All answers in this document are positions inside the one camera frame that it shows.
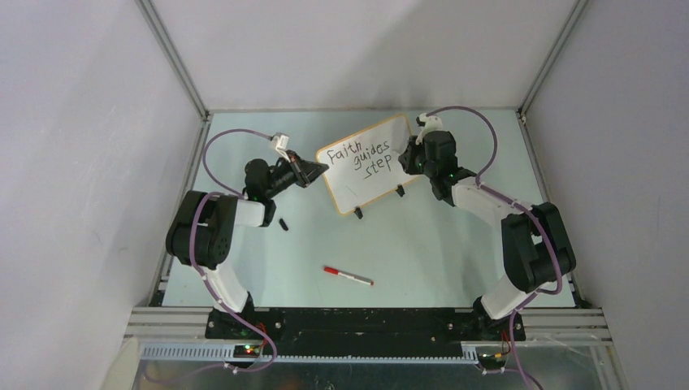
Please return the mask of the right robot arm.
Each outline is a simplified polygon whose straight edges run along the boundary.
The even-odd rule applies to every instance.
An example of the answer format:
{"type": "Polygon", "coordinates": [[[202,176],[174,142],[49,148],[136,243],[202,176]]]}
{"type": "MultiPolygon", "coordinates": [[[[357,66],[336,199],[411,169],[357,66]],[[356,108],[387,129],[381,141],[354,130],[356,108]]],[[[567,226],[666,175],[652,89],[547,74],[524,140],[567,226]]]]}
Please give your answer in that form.
{"type": "Polygon", "coordinates": [[[500,232],[505,270],[496,287],[478,299],[472,318],[477,336],[492,340],[505,329],[505,317],[527,306],[539,294],[557,295],[575,258],[556,206],[521,202],[480,181],[459,167],[450,132],[411,136],[399,157],[403,171],[426,176],[435,198],[470,212],[500,232]]]}

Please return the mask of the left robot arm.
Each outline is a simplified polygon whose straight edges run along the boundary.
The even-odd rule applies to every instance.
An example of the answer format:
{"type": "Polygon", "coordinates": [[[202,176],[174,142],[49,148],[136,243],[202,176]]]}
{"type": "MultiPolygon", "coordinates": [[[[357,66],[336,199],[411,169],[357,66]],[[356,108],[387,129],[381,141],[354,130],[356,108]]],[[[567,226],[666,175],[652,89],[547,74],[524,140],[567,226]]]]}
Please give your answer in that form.
{"type": "Polygon", "coordinates": [[[237,338],[255,332],[252,299],[236,272],[224,265],[237,227],[266,228],[275,215],[275,197],[296,185],[307,188],[323,175],[326,163],[305,160],[288,150],[270,165],[256,158],[245,165],[245,188],[237,195],[190,190],[168,229],[165,249],[192,267],[214,299],[214,308],[228,313],[225,327],[237,338]]]}

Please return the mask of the white whiteboard yellow frame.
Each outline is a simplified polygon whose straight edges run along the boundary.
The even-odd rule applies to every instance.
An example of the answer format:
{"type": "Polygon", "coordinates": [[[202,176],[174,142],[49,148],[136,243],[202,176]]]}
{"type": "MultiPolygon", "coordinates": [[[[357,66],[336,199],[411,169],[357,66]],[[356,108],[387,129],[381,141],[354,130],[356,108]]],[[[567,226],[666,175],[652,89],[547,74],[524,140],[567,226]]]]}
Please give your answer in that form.
{"type": "Polygon", "coordinates": [[[316,160],[328,165],[323,176],[340,215],[415,179],[404,173],[398,161],[410,135],[407,116],[398,114],[318,150],[316,160]]]}

